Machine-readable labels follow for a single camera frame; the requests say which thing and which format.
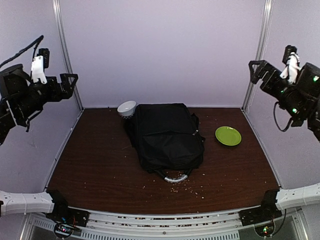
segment black backpack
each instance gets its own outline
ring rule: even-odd
[[[124,128],[135,147],[141,167],[158,173],[170,183],[185,180],[204,160],[204,141],[199,119],[183,103],[140,104]],[[167,177],[163,170],[184,171],[179,178]]]

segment black cable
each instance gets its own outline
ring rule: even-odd
[[[277,122],[277,118],[276,118],[276,107],[277,105],[279,104],[279,102],[277,101],[275,104],[274,104],[274,107],[273,107],[273,118],[274,118],[274,122],[275,122],[275,125],[277,126],[277,128],[281,131],[281,132],[286,132],[289,128],[290,128],[290,124],[292,123],[292,118],[289,119],[286,127],[284,129],[281,129],[278,122]]]
[[[281,230],[281,228],[285,224],[286,216],[287,216],[287,209],[284,210],[284,217],[283,217],[283,220],[282,220],[282,223],[281,223],[280,227],[278,228],[278,230],[275,233],[272,234],[272,237],[274,235],[276,235]]]
[[[3,63],[0,64],[0,68],[2,68],[4,65],[6,65],[7,63],[10,63],[11,61],[15,60],[16,58],[18,58],[21,54],[23,54],[24,52],[26,52],[27,50],[29,50],[30,48],[32,48],[33,45],[36,44],[36,47],[38,47],[38,45],[40,44],[40,42],[44,39],[44,36],[41,35],[40,37],[38,37],[36,40],[34,40],[32,43],[30,43],[28,46],[26,46],[25,48],[21,49],[18,53],[16,53],[13,57],[10,57],[9,59],[5,60]],[[36,48],[34,48],[33,51],[33,57],[32,59],[35,57],[36,53]]]

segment plate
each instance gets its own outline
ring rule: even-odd
[[[236,146],[241,142],[241,134],[230,126],[221,126],[215,131],[215,137],[227,146]]]

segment wooden table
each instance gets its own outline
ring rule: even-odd
[[[53,173],[48,189],[71,207],[126,214],[215,212],[259,205],[278,184],[252,129],[238,108],[190,108],[206,138],[204,161],[190,177],[169,184],[143,171],[114,108],[86,109]],[[231,126],[238,146],[219,143],[215,131]],[[169,172],[177,177],[178,172]]]

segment backpack strap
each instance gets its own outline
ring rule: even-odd
[[[177,184],[180,183],[188,178],[188,176],[191,174],[192,169],[185,170],[182,176],[177,178],[168,177],[161,169],[154,170],[157,174],[160,175],[161,178],[163,178],[165,181],[171,184]]]

